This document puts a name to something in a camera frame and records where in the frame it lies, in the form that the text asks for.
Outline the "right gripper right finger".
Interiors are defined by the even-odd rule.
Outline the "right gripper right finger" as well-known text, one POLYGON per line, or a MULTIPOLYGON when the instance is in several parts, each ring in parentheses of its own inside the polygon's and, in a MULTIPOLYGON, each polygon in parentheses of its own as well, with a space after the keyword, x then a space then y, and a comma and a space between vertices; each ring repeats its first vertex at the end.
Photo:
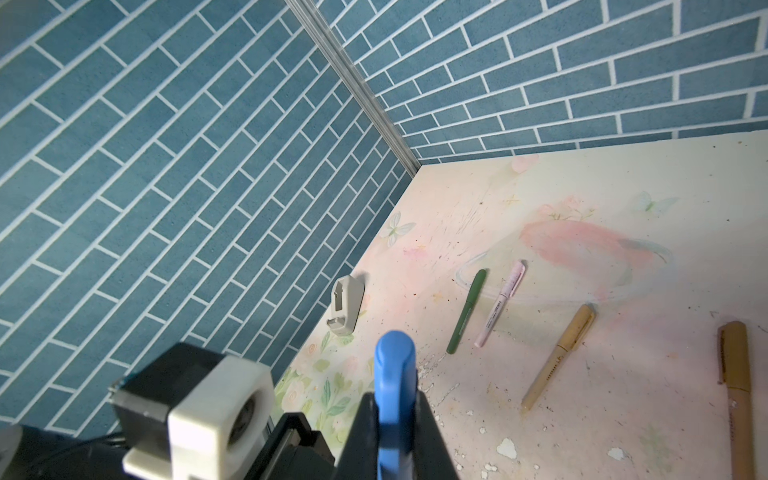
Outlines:
POLYGON ((415 479, 459 479, 423 391, 417 392, 414 405, 413 466, 415 479))

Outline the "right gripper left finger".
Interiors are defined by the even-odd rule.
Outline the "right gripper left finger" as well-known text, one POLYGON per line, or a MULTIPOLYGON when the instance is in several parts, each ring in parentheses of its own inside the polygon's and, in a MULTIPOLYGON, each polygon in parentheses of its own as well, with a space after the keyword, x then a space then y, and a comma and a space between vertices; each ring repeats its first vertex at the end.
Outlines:
POLYGON ((337 462, 335 480, 377 480, 379 413, 373 392, 362 396, 347 442, 337 462))

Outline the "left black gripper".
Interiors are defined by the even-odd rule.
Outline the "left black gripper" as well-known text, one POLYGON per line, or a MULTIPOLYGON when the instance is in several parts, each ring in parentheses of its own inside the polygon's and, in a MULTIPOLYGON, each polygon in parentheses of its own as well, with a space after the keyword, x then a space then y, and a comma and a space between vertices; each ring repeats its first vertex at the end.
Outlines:
POLYGON ((291 412, 282 415, 244 478, 326 480, 334 471, 335 457, 323 434, 302 412, 291 412))

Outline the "blue pen cap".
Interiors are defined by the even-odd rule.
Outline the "blue pen cap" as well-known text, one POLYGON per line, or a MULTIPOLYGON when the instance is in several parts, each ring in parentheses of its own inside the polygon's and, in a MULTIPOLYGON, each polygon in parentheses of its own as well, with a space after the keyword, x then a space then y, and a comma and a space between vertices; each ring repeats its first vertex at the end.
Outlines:
POLYGON ((414 410, 417 393, 416 350, 402 331, 389 331, 374 355, 378 408, 378 479, 412 479, 414 410))

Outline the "green pen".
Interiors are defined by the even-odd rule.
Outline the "green pen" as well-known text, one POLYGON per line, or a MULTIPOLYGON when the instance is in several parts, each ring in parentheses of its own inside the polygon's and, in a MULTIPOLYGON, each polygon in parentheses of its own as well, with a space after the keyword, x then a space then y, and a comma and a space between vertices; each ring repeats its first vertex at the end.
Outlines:
POLYGON ((451 335, 449 343, 446 348, 447 354, 455 354, 458 346, 461 342, 462 336, 466 329, 466 326, 470 320, 474 307, 481 295, 483 285, 487 277, 487 270, 480 269, 470 285, 468 295, 463 305, 462 311, 459 315, 459 319, 451 335))

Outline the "pink pen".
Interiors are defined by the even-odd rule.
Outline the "pink pen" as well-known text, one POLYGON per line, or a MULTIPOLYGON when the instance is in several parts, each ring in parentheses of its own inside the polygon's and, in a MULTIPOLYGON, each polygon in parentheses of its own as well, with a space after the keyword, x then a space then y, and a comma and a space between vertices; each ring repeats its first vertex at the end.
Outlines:
POLYGON ((515 262, 507 281, 502 286, 497 296, 497 299, 489 313, 483 329, 474 342, 475 347, 482 348, 486 344, 495 324, 503 313, 507 302, 516 293, 522 279, 524 278, 526 270, 527 262, 525 260, 518 260, 515 262))

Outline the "brown pen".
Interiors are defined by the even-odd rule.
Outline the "brown pen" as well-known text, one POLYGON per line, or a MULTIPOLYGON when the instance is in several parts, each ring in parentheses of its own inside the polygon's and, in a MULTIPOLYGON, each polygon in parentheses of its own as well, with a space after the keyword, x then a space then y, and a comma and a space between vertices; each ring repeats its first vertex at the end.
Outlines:
POLYGON ((727 389, 731 474, 755 479, 751 367, 746 325, 730 321, 718 329, 719 382, 727 389))

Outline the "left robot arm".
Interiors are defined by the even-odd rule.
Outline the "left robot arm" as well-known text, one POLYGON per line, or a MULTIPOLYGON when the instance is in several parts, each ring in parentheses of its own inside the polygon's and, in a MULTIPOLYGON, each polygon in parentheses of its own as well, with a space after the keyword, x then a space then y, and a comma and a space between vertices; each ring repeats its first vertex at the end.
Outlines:
MULTIPOLYGON (((24 425, 1 430, 3 479, 131 479, 124 471, 124 436, 78 440, 24 425)), ((246 479, 329 479, 335 458, 321 432, 302 413, 285 413, 246 479)))

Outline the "grey stapler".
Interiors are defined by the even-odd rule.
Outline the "grey stapler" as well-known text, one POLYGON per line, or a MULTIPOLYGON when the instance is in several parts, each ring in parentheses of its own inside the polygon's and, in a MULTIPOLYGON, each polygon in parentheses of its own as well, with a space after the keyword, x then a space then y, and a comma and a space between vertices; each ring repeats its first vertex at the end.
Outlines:
POLYGON ((323 322, 339 337, 351 335, 360 314, 365 292, 364 283, 351 275, 336 280, 323 322))

